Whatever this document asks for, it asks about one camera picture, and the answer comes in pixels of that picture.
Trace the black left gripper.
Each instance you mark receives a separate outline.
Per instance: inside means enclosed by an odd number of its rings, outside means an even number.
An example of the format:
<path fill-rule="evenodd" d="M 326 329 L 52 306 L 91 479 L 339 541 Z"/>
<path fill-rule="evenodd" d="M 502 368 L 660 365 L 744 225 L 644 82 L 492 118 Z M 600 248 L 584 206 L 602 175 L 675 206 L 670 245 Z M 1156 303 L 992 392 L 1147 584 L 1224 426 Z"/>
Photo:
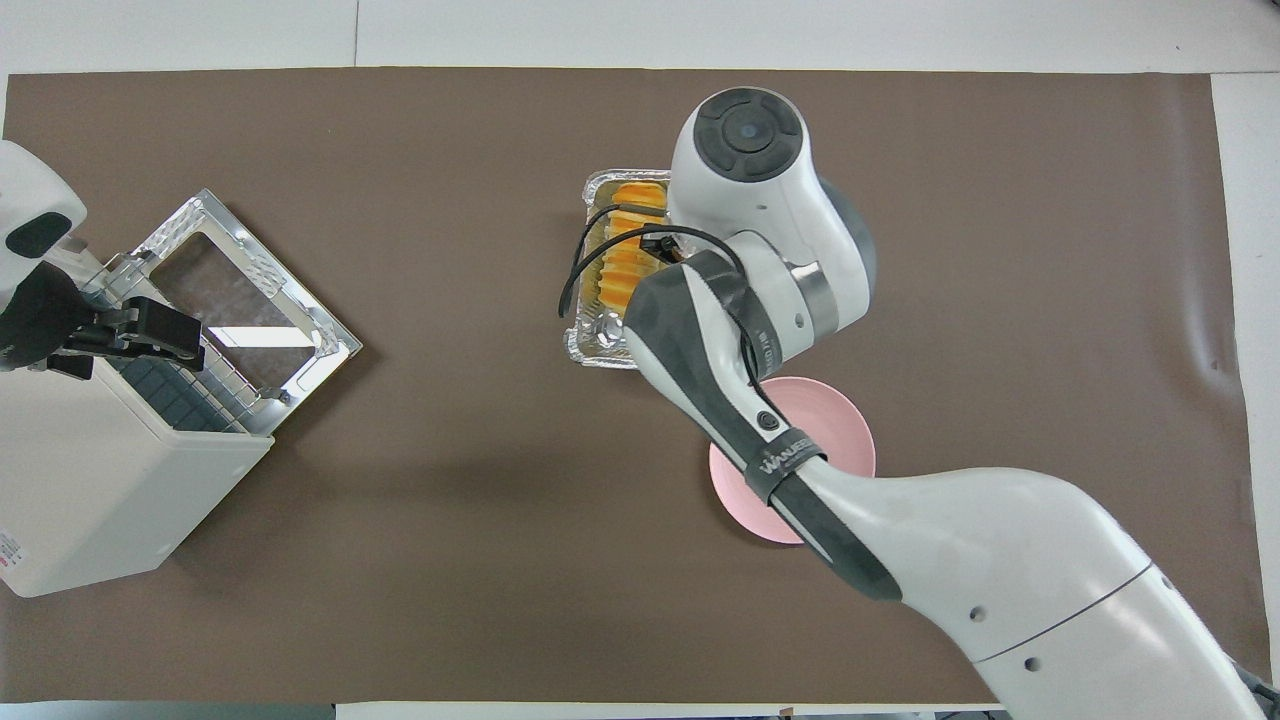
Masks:
<path fill-rule="evenodd" d="M 205 369 L 200 319 L 145 296 L 128 299 L 122 311 L 125 320 L 111 324 L 116 311 L 93 306 L 65 272 L 40 263 L 3 310 L 1 370 L 91 380 L 95 357 L 155 357 Z"/>

